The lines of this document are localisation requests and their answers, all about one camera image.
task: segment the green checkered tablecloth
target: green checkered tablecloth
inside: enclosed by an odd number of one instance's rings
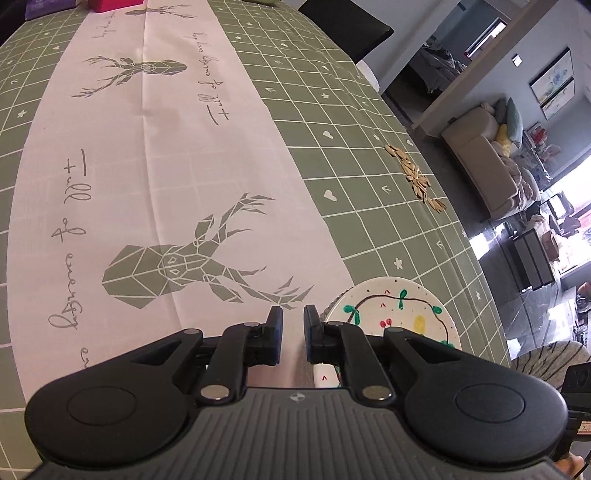
[[[491,292],[445,192],[351,60],[307,18],[281,3],[266,7],[209,0],[209,6],[268,108],[353,282],[393,275],[422,284],[454,318],[465,351],[508,366]],[[86,15],[75,9],[28,22],[0,47],[2,480],[23,478],[39,462],[24,428],[25,397],[8,323],[14,187],[37,106]],[[179,16],[187,22],[196,17]],[[141,45],[121,46],[126,48],[128,53],[118,54],[132,57]],[[387,144],[409,154],[429,178],[431,197],[447,204],[447,210],[438,214],[417,200],[399,162],[384,150]]]

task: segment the chair backrest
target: chair backrest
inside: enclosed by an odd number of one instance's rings
[[[0,45],[25,23],[27,0],[0,0]]]
[[[355,63],[394,33],[351,0],[307,0],[299,10]]]

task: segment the person's hand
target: person's hand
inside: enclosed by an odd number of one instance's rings
[[[583,457],[575,456],[572,453],[569,453],[567,458],[563,458],[562,460],[558,460],[556,462],[556,467],[562,473],[569,476],[569,478],[574,478],[574,476],[583,468],[585,465],[585,460]]]

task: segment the dark tiled floor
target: dark tiled floor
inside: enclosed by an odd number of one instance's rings
[[[421,137],[411,129],[411,123],[416,120],[412,117],[418,117],[429,101],[416,100],[421,96],[400,78],[388,89],[388,94],[384,96],[386,103],[407,127],[470,238],[495,299],[511,357],[570,338],[573,313],[561,292],[560,282],[523,292],[518,285],[509,243],[510,236],[522,229],[519,222],[515,218],[508,222],[490,220],[477,190],[443,140]],[[400,102],[393,102],[391,96]]]

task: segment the painted plate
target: painted plate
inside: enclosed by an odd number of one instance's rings
[[[354,286],[326,316],[327,322],[350,322],[367,335],[383,335],[388,327],[403,327],[461,349],[456,325],[443,304],[423,286],[406,278],[379,277]],[[314,366],[318,388],[339,386],[332,365]]]

